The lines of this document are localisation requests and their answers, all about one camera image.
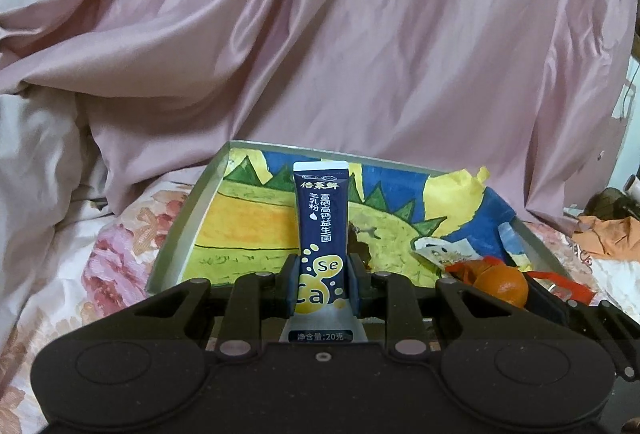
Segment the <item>colourful painted paper liner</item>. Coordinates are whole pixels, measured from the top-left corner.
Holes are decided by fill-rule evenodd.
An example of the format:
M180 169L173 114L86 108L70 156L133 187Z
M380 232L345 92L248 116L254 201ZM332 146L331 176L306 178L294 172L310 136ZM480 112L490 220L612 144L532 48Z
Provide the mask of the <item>colourful painted paper liner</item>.
M248 272L277 272L297 252L297 212L291 151L233 146L224 152L214 178L215 193L198 224L181 276L231 284ZM369 243L372 270L389 270L429 287L439 268L420 258L420 238L468 239L480 255L505 260L499 227L515 213L486 187L489 172L461 170L433 175L374 164L349 163L348 218L375 227Z

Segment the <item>orange tangerine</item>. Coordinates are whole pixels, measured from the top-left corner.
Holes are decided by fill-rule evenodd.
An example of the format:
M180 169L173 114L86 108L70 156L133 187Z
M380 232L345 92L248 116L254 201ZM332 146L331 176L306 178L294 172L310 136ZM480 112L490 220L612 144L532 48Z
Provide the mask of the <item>orange tangerine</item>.
M474 288L494 298L523 308L528 299L528 283L515 267L494 265L481 272L475 279Z

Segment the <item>red orange tofu snack packet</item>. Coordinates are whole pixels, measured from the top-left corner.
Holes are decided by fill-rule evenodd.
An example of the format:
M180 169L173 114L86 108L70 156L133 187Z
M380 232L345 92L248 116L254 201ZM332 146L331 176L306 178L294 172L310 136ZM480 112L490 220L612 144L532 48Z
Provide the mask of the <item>red orange tofu snack packet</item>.
M449 242L439 238L420 238L413 243L413 251L445 274L472 287L476 277L490 266L501 264L511 266L495 256L480 255L471 246L468 239ZM514 263L514 266L511 267L517 268L524 277L525 275L531 276L533 280L539 282L563 302L574 300L582 304L590 304L596 295L593 290L583 284L560 274L534 269L518 239L509 239L506 242L506 254Z

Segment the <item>dark jerky snack packet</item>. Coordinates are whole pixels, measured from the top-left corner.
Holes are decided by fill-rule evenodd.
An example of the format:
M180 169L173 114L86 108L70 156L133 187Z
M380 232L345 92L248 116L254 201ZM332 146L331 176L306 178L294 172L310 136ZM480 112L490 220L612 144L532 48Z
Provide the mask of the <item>dark jerky snack packet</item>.
M370 238L377 239L376 228L361 228L353 222L348 224L347 253L349 255L357 255L362 261L364 269L370 272L372 258L370 246L369 243L359 239L360 235L367 235Z

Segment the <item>floral bed sheet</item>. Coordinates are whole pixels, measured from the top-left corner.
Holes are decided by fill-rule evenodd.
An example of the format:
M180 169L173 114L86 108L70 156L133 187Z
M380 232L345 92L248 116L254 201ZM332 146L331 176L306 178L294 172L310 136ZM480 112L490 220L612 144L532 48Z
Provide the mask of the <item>floral bed sheet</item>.
M44 425L29 383L32 362L43 347L144 298L160 246L201 172L186 168L164 175L120 215L99 208L96 197L74 196L2 345L2 432L37 433ZM543 270L565 270L593 290L597 302L610 300L632 319L639 317L638 260L599 268L569 236L530 217L518 234Z

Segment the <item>grey cardboard tray box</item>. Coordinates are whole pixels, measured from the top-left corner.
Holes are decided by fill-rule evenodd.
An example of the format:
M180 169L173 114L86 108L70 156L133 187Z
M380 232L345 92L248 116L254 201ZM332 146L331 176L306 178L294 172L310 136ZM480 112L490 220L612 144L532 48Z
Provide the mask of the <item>grey cardboard tray box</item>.
M420 166L292 146L225 144L193 186L169 229L146 286L160 293L191 278L216 286L250 272L276 272L298 251L293 165L345 161L349 169L348 219L357 249L371 272L397 272L430 288L440 257L419 249L465 240L480 256L513 263L516 252L499 234L502 224L538 272L565 268L486 187L487 171L443 173Z

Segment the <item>pink satin curtain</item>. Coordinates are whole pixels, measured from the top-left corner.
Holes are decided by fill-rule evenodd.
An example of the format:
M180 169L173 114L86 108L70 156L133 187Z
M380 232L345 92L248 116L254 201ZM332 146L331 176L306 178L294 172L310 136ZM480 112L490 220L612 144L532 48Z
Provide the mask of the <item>pink satin curtain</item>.
M488 168L555 222L624 80L637 0L35 0L1 88L75 93L113 209L230 139Z

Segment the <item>white pink duvet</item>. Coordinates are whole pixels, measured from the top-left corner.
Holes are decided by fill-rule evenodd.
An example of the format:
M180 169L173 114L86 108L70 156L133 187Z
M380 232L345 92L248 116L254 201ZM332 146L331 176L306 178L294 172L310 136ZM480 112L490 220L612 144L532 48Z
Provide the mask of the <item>white pink duvet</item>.
M43 266L75 194L101 200L106 167L81 94L12 78L11 12L52 0L1 0L1 342Z

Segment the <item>orange cloth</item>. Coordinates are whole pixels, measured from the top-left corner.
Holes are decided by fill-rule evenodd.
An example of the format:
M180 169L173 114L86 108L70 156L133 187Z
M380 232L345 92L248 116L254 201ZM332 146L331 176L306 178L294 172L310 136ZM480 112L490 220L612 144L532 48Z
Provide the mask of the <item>orange cloth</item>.
M596 216L578 218L572 240L594 258L638 261L640 256L640 222L631 216L621 220L600 220Z

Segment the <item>navy milk powder stick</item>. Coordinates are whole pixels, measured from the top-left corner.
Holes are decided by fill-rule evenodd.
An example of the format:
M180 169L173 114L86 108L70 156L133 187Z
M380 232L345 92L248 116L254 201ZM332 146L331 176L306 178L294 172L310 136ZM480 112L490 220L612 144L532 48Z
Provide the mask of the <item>navy milk powder stick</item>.
M349 299L348 163L296 162L293 182L298 276L293 315L281 339L303 344L364 342L366 332Z

